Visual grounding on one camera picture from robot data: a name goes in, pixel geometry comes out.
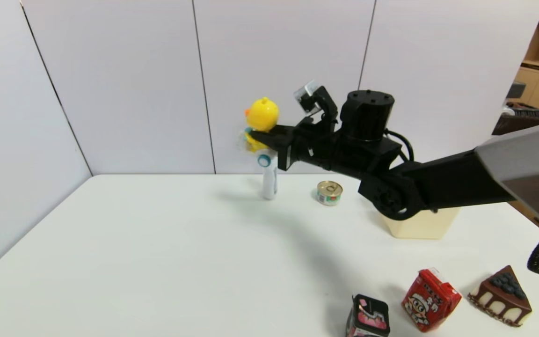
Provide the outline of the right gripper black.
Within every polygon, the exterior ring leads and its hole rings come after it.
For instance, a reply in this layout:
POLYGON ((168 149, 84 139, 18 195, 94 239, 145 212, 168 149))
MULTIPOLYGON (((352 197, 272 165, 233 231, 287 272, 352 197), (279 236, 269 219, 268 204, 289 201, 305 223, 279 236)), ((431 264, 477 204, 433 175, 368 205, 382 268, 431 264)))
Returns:
POLYGON ((271 130, 251 130, 253 140, 268 148, 280 148, 278 168, 288 171, 296 162, 308 163, 325 171, 332 170, 329 156, 333 150, 335 126, 276 125, 271 130))

